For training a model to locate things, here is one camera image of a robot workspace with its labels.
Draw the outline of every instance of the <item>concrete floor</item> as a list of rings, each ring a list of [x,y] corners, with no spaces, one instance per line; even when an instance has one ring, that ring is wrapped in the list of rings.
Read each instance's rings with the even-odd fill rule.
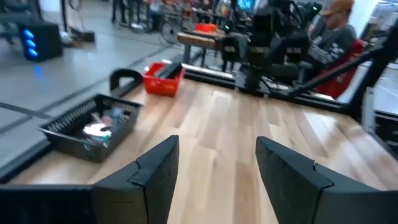
[[[95,93],[108,90],[108,76],[115,68],[131,68],[139,72],[152,62],[182,54],[179,46],[163,46],[158,35],[135,34],[118,30],[110,23],[107,2],[84,2],[81,12],[85,28],[96,32],[96,45],[81,49],[65,49],[65,55],[34,64],[28,62],[18,46],[10,47],[0,40],[0,103],[9,103],[33,111],[56,116]],[[60,21],[60,16],[46,13],[46,20]],[[70,21],[79,24],[73,18]],[[351,90],[367,67],[358,69]],[[396,71],[387,69],[376,89],[376,109],[398,113]],[[37,130],[44,119],[27,119],[25,114],[0,108],[0,168],[12,162],[35,143],[45,139]]]

